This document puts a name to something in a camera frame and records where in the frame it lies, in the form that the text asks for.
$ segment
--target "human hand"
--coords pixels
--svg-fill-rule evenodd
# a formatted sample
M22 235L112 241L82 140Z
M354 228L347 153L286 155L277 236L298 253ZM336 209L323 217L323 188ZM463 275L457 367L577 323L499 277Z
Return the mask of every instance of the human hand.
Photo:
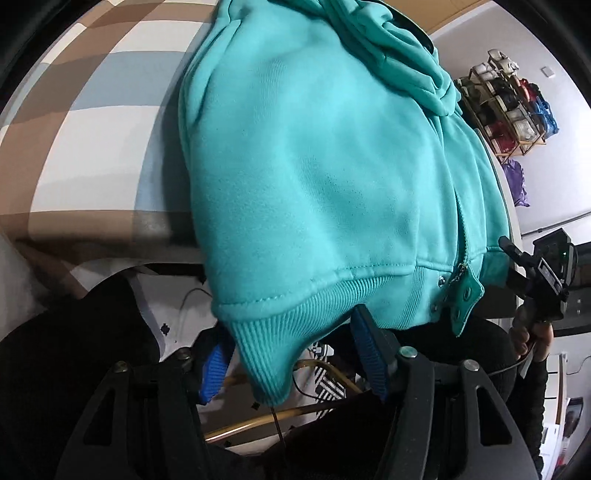
M550 346L554 340L554 330L551 323L536 322L532 325L534 315L532 308L522 305L517 309L513 319L513 327L509 330L509 337L513 343L517 360L527 355L527 342L530 341L530 332L527 329L531 325L531 333L536 337L537 343L534 352L534 362L543 362L550 354Z

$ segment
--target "zipper pull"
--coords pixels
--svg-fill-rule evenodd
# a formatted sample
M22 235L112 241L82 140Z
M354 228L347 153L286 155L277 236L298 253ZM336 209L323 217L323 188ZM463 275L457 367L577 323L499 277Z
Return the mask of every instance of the zipper pull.
M454 277L450 280L449 284L453 284L457 281L460 281L462 279L462 276L464 275L464 273L466 273L468 271L468 265L466 265L465 263L460 263L457 266L457 272L454 275Z

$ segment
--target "purple cloth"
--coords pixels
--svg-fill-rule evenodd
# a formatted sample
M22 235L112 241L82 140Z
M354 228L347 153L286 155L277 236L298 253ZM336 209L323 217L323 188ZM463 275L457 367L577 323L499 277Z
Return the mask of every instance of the purple cloth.
M521 164L517 160L513 160L512 158L509 158L502 166L505 177L507 177L507 182L509 183L513 203L516 207L529 207L530 204L527 203L527 192L525 191L523 167L521 167Z

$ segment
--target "black sleeve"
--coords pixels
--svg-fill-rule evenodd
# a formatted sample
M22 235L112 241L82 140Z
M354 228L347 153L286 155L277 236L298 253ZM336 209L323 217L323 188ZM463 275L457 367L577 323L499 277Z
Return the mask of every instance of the black sleeve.
M538 475L544 462L540 456L544 423L544 394L548 381L546 361L532 362L525 378L517 376L507 407L534 460Z

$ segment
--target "hood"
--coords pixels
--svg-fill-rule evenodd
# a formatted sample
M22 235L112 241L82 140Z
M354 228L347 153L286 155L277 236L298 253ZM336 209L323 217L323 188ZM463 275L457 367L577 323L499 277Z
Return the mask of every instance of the hood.
M427 34L408 17L381 2L285 0L324 17L343 44L386 85L410 95L438 116L451 115L460 92L441 65Z

